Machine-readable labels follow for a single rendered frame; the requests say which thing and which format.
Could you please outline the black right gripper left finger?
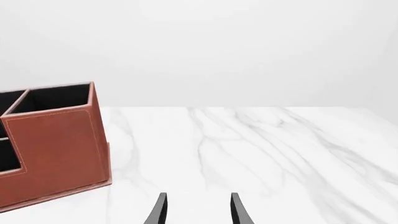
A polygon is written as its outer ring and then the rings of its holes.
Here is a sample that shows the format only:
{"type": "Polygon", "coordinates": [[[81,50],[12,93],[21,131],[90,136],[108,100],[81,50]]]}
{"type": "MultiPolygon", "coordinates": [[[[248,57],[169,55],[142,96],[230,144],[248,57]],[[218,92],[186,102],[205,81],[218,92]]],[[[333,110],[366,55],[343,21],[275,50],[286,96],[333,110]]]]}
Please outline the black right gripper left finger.
{"type": "Polygon", "coordinates": [[[159,197],[144,224],[165,224],[167,218],[167,210],[167,194],[165,192],[162,192],[159,194],[159,197]]]}

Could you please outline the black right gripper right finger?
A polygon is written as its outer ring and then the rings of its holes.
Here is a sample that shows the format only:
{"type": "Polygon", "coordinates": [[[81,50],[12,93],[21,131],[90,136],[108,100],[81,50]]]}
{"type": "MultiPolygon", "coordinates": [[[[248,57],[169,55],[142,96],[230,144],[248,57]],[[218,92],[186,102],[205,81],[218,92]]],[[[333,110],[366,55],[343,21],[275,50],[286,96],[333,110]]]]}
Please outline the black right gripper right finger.
{"type": "Polygon", "coordinates": [[[255,224],[236,192],[231,193],[230,210],[233,224],[255,224]]]}

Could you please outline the red-brown desk caddy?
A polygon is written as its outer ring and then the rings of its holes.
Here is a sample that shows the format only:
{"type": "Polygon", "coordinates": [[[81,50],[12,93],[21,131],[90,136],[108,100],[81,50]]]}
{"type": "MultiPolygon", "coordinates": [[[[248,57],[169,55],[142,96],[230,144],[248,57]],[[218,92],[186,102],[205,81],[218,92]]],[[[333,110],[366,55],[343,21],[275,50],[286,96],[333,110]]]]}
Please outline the red-brown desk caddy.
{"type": "Polygon", "coordinates": [[[111,183],[93,82],[0,91],[0,213],[111,183]]]}

